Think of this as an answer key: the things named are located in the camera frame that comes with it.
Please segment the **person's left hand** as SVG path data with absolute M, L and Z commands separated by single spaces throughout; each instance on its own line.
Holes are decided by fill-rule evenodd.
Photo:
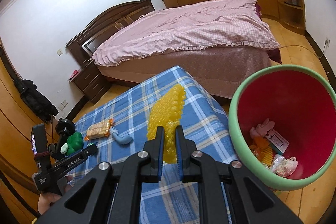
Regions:
M 64 192 L 68 192 L 72 186 L 69 184 L 73 180 L 73 176 L 66 175 L 67 184 L 64 187 Z M 40 215 L 44 214 L 51 206 L 51 203 L 55 203 L 61 199 L 61 196 L 55 193 L 41 193 L 38 201 L 38 212 Z

